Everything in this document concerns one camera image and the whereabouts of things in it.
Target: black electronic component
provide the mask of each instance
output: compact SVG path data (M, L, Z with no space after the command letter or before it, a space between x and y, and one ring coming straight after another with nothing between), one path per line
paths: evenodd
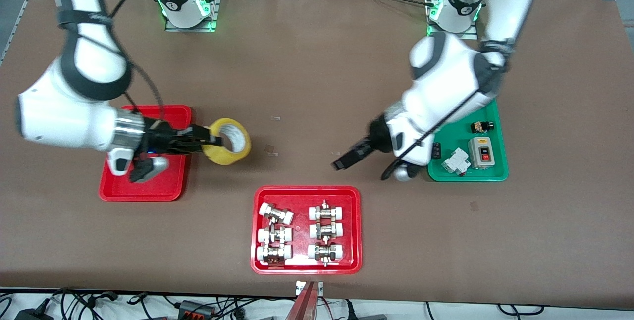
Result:
M24 309L15 316L15 320L53 320L53 318L36 309Z
M432 144L432 159L442 159L442 149L439 142Z
M492 121L471 123L471 133L484 133L494 129L495 123Z
M210 320L213 316L213 307L206 306L190 300L183 300L178 308L179 319Z

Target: white cap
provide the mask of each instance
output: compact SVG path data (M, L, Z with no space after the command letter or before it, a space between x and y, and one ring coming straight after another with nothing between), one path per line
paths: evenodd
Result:
M344 235L344 225L341 222L335 223L335 234L337 237L341 237Z
M281 223L285 225L290 225L290 223L293 221L293 215L294 213L286 211L286 216L284 216L284 219L281 221Z
M308 219L310 221L315 221L315 207L308 208Z
M258 257L258 261L264 261L264 247L258 246L258 250L256 250L256 255Z
M284 259L291 259L293 257L293 248L291 245L284 245Z
M287 227L284 229L284 241L290 242L293 240L293 229Z
M266 230L265 229L259 229L258 230L258 242L263 242L264 241L264 232Z
M341 210L341 206L335 207L335 220L341 221L341 218L343 218L343 215L344 214Z
M308 233L310 233L311 238L317 238L317 225L308 225Z
M344 257L344 248L341 245L335 245L335 259L342 259Z
M269 207L269 203L262 203L260 206L260 216L264 216L267 207Z
M308 258L315 259L315 245L308 245Z

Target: power switch box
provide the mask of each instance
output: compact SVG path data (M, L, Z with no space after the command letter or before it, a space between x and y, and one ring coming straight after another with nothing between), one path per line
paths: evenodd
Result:
M489 137L475 137L469 140L469 156L475 169L487 169L495 165L493 147Z

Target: white electrical component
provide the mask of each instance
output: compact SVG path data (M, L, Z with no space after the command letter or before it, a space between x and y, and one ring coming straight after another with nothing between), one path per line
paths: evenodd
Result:
M487 169L495 165L489 137L475 137L469 140L469 155L476 169Z
M469 155L467 155L466 151L456 148L456 150L451 153L451 156L442 162L442 168L450 173L463 176L467 173L469 166L471 166L471 163L467 160L468 157Z

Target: table surface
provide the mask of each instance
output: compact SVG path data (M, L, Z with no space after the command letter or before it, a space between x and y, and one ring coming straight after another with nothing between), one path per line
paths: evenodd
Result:
M222 0L212 34L165 33L158 13L129 0L122 44L166 103L243 123L251 154L229 167L194 156L176 202L102 202L103 153L14 131L15 96L64 38L54 1L30 0L0 68L2 286L288 296L303 278L333 298L634 307L634 58L613 1L535 0L498 99L510 176L496 184L381 182L381 153L331 169L411 85L421 7ZM141 79L129 92L153 103ZM269 184L357 187L360 272L253 273L253 194Z

